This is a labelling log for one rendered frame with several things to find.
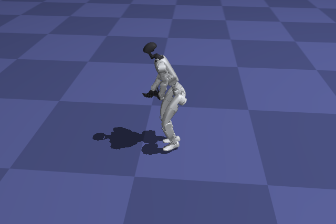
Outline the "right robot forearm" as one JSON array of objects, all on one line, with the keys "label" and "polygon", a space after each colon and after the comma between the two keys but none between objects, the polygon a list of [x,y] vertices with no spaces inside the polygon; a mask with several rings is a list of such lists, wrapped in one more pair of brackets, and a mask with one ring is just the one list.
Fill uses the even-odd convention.
[{"label": "right robot forearm", "polygon": [[155,91],[155,90],[157,90],[157,87],[160,85],[160,83],[161,83],[161,80],[160,80],[160,79],[158,79],[158,78],[156,78],[156,80],[155,80],[154,84],[153,84],[153,85],[151,85],[151,90],[152,90],[152,91]]}]

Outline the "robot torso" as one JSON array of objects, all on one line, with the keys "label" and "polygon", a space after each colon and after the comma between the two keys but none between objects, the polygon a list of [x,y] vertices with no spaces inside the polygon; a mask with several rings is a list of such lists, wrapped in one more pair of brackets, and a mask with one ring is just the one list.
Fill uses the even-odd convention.
[{"label": "robot torso", "polygon": [[[170,65],[169,61],[167,60],[167,58],[164,55],[161,55],[164,58],[162,58],[161,60],[156,59],[157,62],[154,61],[154,65],[155,68],[158,72],[158,65],[159,63],[164,62],[164,64],[166,65],[166,74],[167,74],[167,80],[168,80],[168,85],[172,86],[172,91],[174,93],[174,95],[176,96],[177,94],[180,94],[181,92],[183,92],[186,96],[186,92],[184,90],[184,88],[182,87],[181,84],[179,84],[178,82],[178,77],[175,73],[175,71],[173,70],[172,66]],[[159,74],[159,72],[158,72]]]}]

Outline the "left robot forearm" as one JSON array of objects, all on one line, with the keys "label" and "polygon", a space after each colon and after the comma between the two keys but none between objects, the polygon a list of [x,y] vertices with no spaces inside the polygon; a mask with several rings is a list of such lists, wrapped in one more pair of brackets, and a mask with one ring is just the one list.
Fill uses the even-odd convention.
[{"label": "left robot forearm", "polygon": [[158,93],[159,97],[160,97],[160,101],[164,100],[164,96],[165,96],[165,92],[166,92],[167,88],[166,88],[166,84],[162,83],[160,85],[160,91]]}]

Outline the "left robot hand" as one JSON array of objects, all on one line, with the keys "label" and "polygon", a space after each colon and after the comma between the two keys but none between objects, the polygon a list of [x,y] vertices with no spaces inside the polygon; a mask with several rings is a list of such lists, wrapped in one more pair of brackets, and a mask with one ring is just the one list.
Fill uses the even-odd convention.
[{"label": "left robot hand", "polygon": [[[157,90],[158,90],[158,88],[157,88]],[[159,90],[156,91],[156,93],[153,96],[157,97],[160,100],[160,97],[159,97],[158,93],[159,93]]]}]

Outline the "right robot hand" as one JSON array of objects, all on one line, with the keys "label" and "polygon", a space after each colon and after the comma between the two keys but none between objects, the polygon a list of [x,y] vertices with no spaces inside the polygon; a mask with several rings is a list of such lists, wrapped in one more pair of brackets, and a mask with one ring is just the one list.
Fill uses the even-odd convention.
[{"label": "right robot hand", "polygon": [[153,95],[156,93],[155,91],[150,90],[148,93],[143,93],[144,97],[153,97]]}]

